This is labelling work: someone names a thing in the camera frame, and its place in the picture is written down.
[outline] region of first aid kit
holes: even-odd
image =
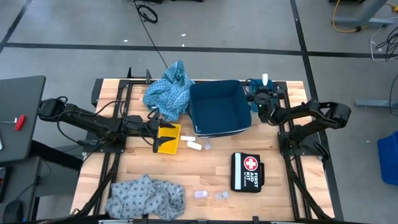
[[[231,190],[258,193],[264,185],[264,164],[260,155],[235,152],[231,158]]]

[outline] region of gray desk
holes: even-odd
[[[0,151],[0,163],[40,156],[46,161],[80,170],[81,159],[32,140],[44,83],[44,76],[0,80],[0,120],[13,121],[22,114],[26,116],[20,131],[15,131],[15,124],[0,123],[0,138],[4,146]]]
[[[0,222],[2,223],[2,215],[6,205],[15,200],[16,197],[29,185],[37,181],[40,174],[41,161],[39,157],[31,157],[23,161],[9,162],[1,164],[1,166],[11,167],[11,175],[6,187],[6,194],[0,203]],[[35,196],[37,184],[30,186],[18,200],[23,203],[25,220],[35,219]]]

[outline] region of wooden table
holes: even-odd
[[[116,99],[118,83],[118,79],[103,81],[97,108],[102,108],[106,103]],[[291,106],[307,101],[302,82],[287,82],[287,86]],[[133,85],[129,114],[147,118],[149,110],[142,103],[146,89],[147,85]],[[101,115],[112,117],[113,110],[113,105],[110,105]],[[306,117],[294,122],[305,124],[309,121],[310,118]],[[178,124],[182,125],[181,135],[195,135],[188,116],[181,115]],[[180,141],[176,155],[154,154],[152,147],[141,138],[128,138],[126,150],[121,156],[117,182],[138,179],[142,174],[149,174],[153,179],[183,185],[187,207],[178,219],[252,220],[252,216],[258,216],[264,221],[294,220],[285,162],[279,152],[278,130],[278,127],[261,123],[257,114],[252,112],[252,126],[247,131],[234,136],[211,139],[213,148],[208,151],[190,149],[186,142]],[[261,162],[265,164],[265,185],[260,193],[231,191],[230,163],[234,152],[260,154]],[[103,153],[94,153],[84,163],[71,210],[82,208],[96,190],[103,158]],[[308,191],[325,213],[334,217],[322,162],[315,156],[303,156],[302,165]],[[207,190],[209,197],[194,199],[193,192],[196,190]],[[214,194],[224,190],[229,192],[229,199],[215,200]],[[300,216],[304,217],[301,194],[297,188],[296,192]],[[103,207],[107,198],[108,188],[103,194],[100,213],[104,213]]]

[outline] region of small vial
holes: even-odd
[[[207,198],[207,190],[197,190],[193,193],[195,199]]]
[[[229,197],[228,191],[226,191],[226,190],[215,194],[216,200],[223,200],[223,199],[227,199],[228,197]]]

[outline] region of concrete floor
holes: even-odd
[[[369,38],[375,28],[354,34],[337,33],[330,24],[334,5],[327,0],[295,1],[308,51],[369,52]],[[25,0],[0,0],[0,39],[24,4]],[[366,4],[341,6],[338,14],[356,14]],[[284,50],[295,54],[162,52],[169,65],[182,59],[190,78],[246,79],[268,73],[274,80],[304,81],[310,97],[289,0],[205,0],[203,3],[165,0],[153,9],[159,15],[159,23],[146,23],[146,26],[158,46],[184,44],[186,47]],[[387,6],[377,14],[377,17],[393,16],[396,15],[391,14]],[[383,29],[374,41],[384,41],[395,27]],[[151,46],[136,10],[125,0],[33,0],[8,42],[61,44],[72,48],[76,45]],[[53,46],[5,47],[0,52],[0,78],[45,75],[43,98],[67,95],[70,102],[88,110],[94,110],[90,94],[95,78],[125,77],[129,67],[137,76],[144,75],[147,68],[156,78],[164,72],[164,65],[154,51]],[[320,101],[346,103],[353,110],[345,129],[327,131],[345,220],[396,223],[398,187],[382,182],[376,143],[396,131],[398,119],[388,110],[355,108],[353,104],[356,99],[388,99],[398,69],[396,61],[310,57],[310,65]],[[85,132],[77,128],[66,124],[62,128],[75,139],[85,137]],[[71,144],[56,131],[54,124],[41,121],[37,122],[34,138],[52,147]],[[79,155],[81,149],[70,154]],[[77,173],[54,164],[52,168],[52,175],[40,184],[39,195],[43,197],[38,218],[61,217],[70,211]]]

